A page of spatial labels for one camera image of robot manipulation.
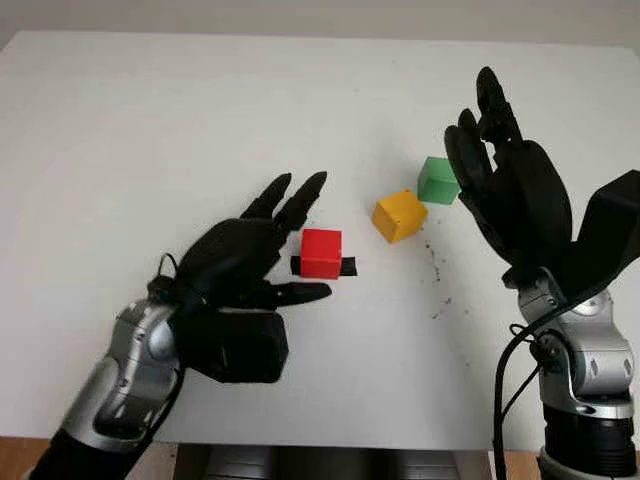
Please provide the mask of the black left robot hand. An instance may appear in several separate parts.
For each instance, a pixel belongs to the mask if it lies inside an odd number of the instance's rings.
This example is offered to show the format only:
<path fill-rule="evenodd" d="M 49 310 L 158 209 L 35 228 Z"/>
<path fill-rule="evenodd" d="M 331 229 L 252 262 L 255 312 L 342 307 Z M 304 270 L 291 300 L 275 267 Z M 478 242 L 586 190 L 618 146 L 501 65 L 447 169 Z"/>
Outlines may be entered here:
<path fill-rule="evenodd" d="M 178 263 L 176 293 L 185 302 L 215 308 L 271 311 L 330 296 L 326 283 L 266 279 L 289 235 L 306 222 L 326 179 L 325 171 L 317 172 L 285 199 L 291 175 L 276 177 L 239 216 L 215 224 L 187 250 Z"/>

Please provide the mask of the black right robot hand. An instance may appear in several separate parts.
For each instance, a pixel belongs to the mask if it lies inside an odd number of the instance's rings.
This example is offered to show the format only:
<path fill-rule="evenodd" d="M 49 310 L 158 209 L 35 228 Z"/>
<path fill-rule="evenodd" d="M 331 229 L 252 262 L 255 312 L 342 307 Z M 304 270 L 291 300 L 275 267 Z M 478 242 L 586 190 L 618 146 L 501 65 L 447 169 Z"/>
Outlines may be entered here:
<path fill-rule="evenodd" d="M 528 277 L 569 248 L 570 201 L 545 150 L 522 136 L 490 67 L 480 70 L 476 92 L 480 117 L 468 108 L 460 113 L 445 130 L 446 153 L 459 198 L 484 238 L 513 277 Z"/>

